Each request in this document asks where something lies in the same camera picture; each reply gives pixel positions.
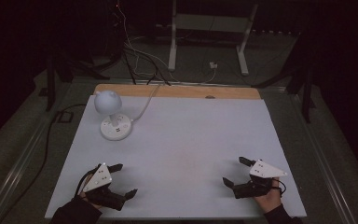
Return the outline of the black square floor plate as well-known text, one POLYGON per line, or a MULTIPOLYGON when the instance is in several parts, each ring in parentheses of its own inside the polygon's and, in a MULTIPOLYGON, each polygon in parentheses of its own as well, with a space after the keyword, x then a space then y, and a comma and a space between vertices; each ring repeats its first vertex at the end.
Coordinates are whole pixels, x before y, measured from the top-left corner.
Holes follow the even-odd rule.
POLYGON ((73 112, 69 111, 60 111, 58 113, 57 122, 58 123, 71 123, 74 117, 73 112))

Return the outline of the person's left hand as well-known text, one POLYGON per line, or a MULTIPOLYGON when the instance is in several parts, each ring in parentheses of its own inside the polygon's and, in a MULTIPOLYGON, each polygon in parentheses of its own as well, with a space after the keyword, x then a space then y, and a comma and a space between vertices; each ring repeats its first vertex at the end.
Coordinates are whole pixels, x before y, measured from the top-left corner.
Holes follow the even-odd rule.
POLYGON ((78 195, 79 195, 79 197, 80 197, 83 201, 85 201, 85 202, 91 204, 95 209, 101 209, 102 206, 101 206, 101 205, 98 205, 98 204, 95 204, 95 203, 92 203, 92 202, 88 199, 86 193, 83 191, 83 188, 88 184, 88 182, 90 181, 91 178, 92 178, 92 175, 87 175, 87 177, 86 177, 85 180, 83 181, 83 186, 81 187, 81 191, 78 193, 78 195))

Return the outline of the white desk lamp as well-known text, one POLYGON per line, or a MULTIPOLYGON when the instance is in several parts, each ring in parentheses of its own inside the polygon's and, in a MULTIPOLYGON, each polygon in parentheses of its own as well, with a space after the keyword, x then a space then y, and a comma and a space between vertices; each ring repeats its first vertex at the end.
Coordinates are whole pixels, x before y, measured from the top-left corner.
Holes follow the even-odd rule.
POLYGON ((121 97, 115 91, 97 91, 94 107, 99 114, 104 115, 100 131, 105 139, 120 141, 130 135, 131 119, 121 113, 121 97))

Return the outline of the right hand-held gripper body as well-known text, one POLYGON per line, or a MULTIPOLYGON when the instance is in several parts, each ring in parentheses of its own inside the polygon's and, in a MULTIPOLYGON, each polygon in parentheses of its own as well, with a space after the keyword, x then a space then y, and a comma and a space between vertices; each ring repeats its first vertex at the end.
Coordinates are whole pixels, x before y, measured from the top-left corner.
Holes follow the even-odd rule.
POLYGON ((255 161, 255 165, 249 168, 250 180, 245 184, 234 185, 232 189, 236 199, 266 195, 272 188, 274 177, 287 176, 285 171, 262 160, 255 161))

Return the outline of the black tripod stand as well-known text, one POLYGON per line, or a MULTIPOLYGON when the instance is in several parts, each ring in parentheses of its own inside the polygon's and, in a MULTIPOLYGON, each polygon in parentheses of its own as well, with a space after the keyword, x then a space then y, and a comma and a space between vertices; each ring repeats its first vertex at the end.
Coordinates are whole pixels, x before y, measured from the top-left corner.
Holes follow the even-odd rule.
POLYGON ((253 88, 264 89, 290 77, 291 80, 285 89, 289 94, 298 94, 302 90, 301 115, 307 123, 310 123, 312 66, 315 56, 313 38, 314 33, 310 30, 302 32, 293 45, 281 72, 266 81, 252 85, 253 88))
POLYGON ((87 67, 78 60, 73 59, 69 54, 60 49, 51 49, 47 53, 47 88, 46 96, 48 97, 46 110, 50 111, 56 101, 56 80, 58 77, 61 82, 70 83, 74 76, 71 71, 71 66, 83 71, 86 75, 99 80, 107 80, 99 74, 96 70, 87 67))

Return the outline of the white table mat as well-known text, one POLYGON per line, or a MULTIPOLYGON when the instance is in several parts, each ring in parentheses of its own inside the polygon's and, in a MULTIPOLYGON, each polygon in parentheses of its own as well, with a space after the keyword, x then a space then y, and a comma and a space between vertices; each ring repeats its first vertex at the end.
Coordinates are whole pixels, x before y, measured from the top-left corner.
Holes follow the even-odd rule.
POLYGON ((236 199, 223 177, 249 178, 239 157, 290 167, 262 100, 124 97, 135 118, 131 134, 109 141, 100 134, 103 115, 89 101, 52 194, 47 217, 74 196, 80 177, 97 164, 121 163, 111 190, 137 189, 120 211, 105 219, 243 219, 260 217, 251 199, 236 199))

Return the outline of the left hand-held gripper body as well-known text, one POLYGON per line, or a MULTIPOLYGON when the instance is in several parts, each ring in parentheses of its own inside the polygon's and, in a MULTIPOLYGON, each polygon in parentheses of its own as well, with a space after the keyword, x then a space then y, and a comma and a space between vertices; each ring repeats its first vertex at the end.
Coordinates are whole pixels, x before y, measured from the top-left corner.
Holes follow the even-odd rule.
POLYGON ((88 184, 83 188, 88 199, 102 207, 120 211, 127 200, 124 196, 114 193, 109 188, 112 183, 112 173, 108 171, 108 166, 106 163, 101 163, 88 171, 79 181, 76 192, 81 191, 83 181, 87 175, 92 175, 88 184))

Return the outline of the person's right hand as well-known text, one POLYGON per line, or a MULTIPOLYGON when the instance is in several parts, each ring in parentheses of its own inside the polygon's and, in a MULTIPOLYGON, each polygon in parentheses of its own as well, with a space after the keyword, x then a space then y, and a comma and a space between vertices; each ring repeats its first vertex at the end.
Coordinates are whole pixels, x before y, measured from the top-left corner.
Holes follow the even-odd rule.
POLYGON ((271 190, 266 195, 254 197, 254 200, 264 213, 268 213, 280 206, 282 204, 280 179, 274 177, 271 190))

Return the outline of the white metal stand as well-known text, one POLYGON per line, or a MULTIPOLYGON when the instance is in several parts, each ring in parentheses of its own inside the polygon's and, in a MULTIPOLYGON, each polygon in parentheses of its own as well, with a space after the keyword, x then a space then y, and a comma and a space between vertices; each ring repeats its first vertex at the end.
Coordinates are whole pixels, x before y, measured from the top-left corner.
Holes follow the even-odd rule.
POLYGON ((216 31, 242 33, 242 41, 236 47, 238 62, 243 76, 249 75, 249 69, 245 58, 245 47, 253 28, 258 4, 252 4, 247 17, 212 16, 203 14, 184 14, 177 12, 177 0, 172 0, 172 33, 171 47, 168 60, 168 70, 173 72, 176 66, 176 32, 177 30, 191 31, 216 31))

